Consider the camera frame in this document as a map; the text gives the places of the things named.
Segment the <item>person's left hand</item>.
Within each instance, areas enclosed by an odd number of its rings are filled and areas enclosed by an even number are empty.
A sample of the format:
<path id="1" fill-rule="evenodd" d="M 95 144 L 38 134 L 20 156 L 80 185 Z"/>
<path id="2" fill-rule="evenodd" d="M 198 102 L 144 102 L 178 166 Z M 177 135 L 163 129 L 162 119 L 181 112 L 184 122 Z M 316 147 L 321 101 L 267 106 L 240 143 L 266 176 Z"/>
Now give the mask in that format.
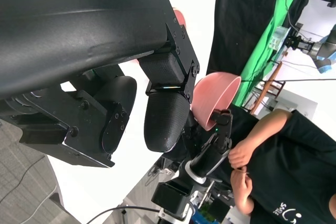
<path id="1" fill-rule="evenodd" d="M 233 170 L 230 176 L 230 183 L 234 198 L 237 200 L 247 199 L 253 188 L 251 179 L 247 176 L 247 172 L 243 170 Z"/>

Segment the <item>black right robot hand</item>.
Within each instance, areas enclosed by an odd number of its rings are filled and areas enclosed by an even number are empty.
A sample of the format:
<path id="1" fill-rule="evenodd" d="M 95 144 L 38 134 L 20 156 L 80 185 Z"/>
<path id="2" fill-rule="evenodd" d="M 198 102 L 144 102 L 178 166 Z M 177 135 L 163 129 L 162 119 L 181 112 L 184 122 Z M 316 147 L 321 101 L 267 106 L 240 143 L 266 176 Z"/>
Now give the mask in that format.
<path id="1" fill-rule="evenodd" d="M 210 119 L 215 122 L 215 132 L 203 145 L 201 152 L 184 166 L 189 177 L 199 184 L 205 183 L 207 176 L 222 163 L 232 148 L 231 110 L 214 110 Z"/>

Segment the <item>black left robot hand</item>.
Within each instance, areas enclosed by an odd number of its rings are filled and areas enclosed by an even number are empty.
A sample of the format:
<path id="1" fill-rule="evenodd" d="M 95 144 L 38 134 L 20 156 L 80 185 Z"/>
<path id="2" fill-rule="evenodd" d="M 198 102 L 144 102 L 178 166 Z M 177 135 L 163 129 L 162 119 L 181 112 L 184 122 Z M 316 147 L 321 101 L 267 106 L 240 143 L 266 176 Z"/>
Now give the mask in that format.
<path id="1" fill-rule="evenodd" d="M 1 119 L 20 143 L 71 165 L 112 167 L 137 83 L 149 79 L 144 140 L 175 147 L 199 63 L 169 0 L 1 0 Z"/>

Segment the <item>person's right hand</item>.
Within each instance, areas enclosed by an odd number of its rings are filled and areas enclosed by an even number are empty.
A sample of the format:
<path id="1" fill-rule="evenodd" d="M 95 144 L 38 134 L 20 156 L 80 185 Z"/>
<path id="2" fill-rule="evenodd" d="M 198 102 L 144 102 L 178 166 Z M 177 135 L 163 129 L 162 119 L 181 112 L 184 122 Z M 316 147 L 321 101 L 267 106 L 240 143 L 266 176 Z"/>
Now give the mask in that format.
<path id="1" fill-rule="evenodd" d="M 228 154 L 228 160 L 233 169 L 240 169 L 247 165 L 258 145 L 251 140 L 240 141 Z"/>

